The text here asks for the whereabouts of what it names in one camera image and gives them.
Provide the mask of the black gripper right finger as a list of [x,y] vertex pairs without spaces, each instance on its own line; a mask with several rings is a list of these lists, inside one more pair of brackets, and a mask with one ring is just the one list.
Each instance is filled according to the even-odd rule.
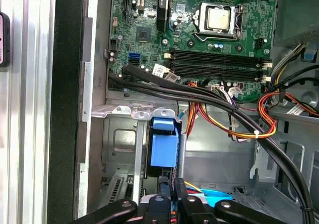
[[183,178],[174,179],[179,224],[282,224],[283,221],[233,200],[221,200],[215,207],[187,193]]

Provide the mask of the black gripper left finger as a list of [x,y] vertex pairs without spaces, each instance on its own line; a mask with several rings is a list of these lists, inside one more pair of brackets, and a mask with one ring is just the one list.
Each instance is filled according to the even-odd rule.
[[139,204],[120,199],[84,215],[72,224],[169,224],[171,223],[171,179],[160,176],[158,193],[145,195]]

